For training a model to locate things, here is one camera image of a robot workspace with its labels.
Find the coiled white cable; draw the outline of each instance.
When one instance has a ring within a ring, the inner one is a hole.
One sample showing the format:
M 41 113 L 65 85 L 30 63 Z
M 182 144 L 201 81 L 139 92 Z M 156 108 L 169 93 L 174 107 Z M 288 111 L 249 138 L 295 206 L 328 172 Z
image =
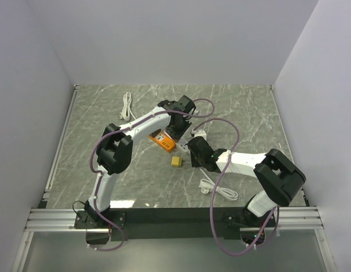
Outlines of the coiled white cable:
M 125 121 L 129 121 L 130 120 L 130 115 L 136 119 L 136 117 L 134 116 L 134 114 L 132 113 L 130 107 L 131 107 L 131 93 L 130 92 L 126 92 L 126 94 L 124 94 L 123 96 L 123 102 L 124 102 L 124 106 L 123 106 L 123 110 L 120 113 L 120 119 L 124 119 Z
M 207 176 L 206 173 L 204 173 L 202 169 L 200 170 L 207 179 L 206 178 L 201 179 L 198 187 L 200 187 L 200 191 L 203 194 L 208 194 L 209 192 L 213 191 L 215 187 L 215 183 L 210 179 L 210 177 Z M 238 193 L 228 188 L 223 188 L 218 186 L 216 189 L 216 192 L 220 193 L 222 196 L 224 196 L 226 199 L 230 201 L 236 201 L 238 199 Z

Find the gray marble table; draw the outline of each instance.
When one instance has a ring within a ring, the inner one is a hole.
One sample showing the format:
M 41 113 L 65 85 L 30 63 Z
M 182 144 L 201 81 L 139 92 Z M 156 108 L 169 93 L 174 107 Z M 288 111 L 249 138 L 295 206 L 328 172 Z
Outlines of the gray marble table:
M 54 176 L 47 208 L 67 209 L 75 200 L 85 201 L 91 194 L 95 174 L 89 169 L 89 156 L 109 123 L 124 124 L 119 119 L 123 95 L 131 92 L 132 111 L 140 117 L 164 99 L 178 100 L 182 95 L 192 99 L 206 97 L 216 105 L 214 117 L 234 122 L 241 132 L 237 152 L 261 153 L 271 148 L 291 157 L 280 117 L 268 86 L 236 85 L 111 85 L 81 86 L 76 94 L 66 130 L 63 148 Z M 197 102 L 201 113 L 210 112 L 207 102 Z M 192 119 L 192 127 L 201 120 Z M 213 147 L 231 148 L 236 140 L 234 129 L 227 123 L 214 121 L 204 127 L 207 141 Z M 172 156 L 181 156 L 183 165 L 170 165 Z M 209 173 L 216 181 L 217 173 Z M 189 155 L 174 150 L 167 153 L 150 139 L 134 147 L 132 163 L 123 172 L 112 194 L 116 207 L 208 207 L 211 194 L 198 188 L 203 174 L 191 167 Z M 262 190 L 257 179 L 238 174 L 225 174 L 220 186 L 238 192 L 239 200 L 228 201 L 217 194 L 215 206 L 243 206 Z M 304 206 L 300 191 L 293 206 Z

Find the metal frame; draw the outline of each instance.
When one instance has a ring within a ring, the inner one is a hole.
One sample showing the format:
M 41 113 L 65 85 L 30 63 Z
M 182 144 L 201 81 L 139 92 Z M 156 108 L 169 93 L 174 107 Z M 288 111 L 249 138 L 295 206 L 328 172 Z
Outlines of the metal frame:
M 55 153 L 54 161 L 49 173 L 49 177 L 46 184 L 43 201 L 47 201 L 51 192 L 54 176 L 58 166 L 59 153 L 63 147 L 63 140 L 66 135 L 69 119 L 72 113 L 74 102 L 76 99 L 77 92 L 79 91 L 80 85 L 74 85 L 74 93 L 72 95 L 71 103 L 65 124 L 62 130 L 62 134 L 59 140 L 59 144 Z M 35 232 L 108 232 L 106 229 L 75 229 L 74 221 L 76 214 L 71 209 L 32 209 L 27 224 L 24 229 L 23 237 L 12 267 L 13 272 L 22 271 L 33 234 Z M 241 231 L 257 231 L 258 228 L 241 228 Z M 336 265 L 333 259 L 332 252 L 330 250 L 326 234 L 317 207 L 282 207 L 280 208 L 280 219 L 278 230 L 315 230 L 316 238 L 320 247 L 324 264 L 328 272 L 337 271 Z

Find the gray wall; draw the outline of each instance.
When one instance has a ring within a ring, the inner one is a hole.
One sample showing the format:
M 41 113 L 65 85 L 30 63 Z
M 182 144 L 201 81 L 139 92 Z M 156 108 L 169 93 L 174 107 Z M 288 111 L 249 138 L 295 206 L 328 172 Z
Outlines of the gray wall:
M 27 3 L 0 0 L 0 271 L 43 194 L 72 88 Z
M 274 84 L 317 3 L 27 1 L 77 84 Z
M 320 0 L 275 84 L 339 271 L 351 271 L 351 0 Z

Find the yellow block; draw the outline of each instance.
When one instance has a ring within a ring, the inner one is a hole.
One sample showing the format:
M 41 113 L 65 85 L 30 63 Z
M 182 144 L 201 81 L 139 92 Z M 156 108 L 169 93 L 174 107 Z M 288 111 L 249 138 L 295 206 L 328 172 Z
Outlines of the yellow block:
M 182 158 L 181 157 L 172 157 L 171 165 L 173 167 L 181 167 L 182 166 Z

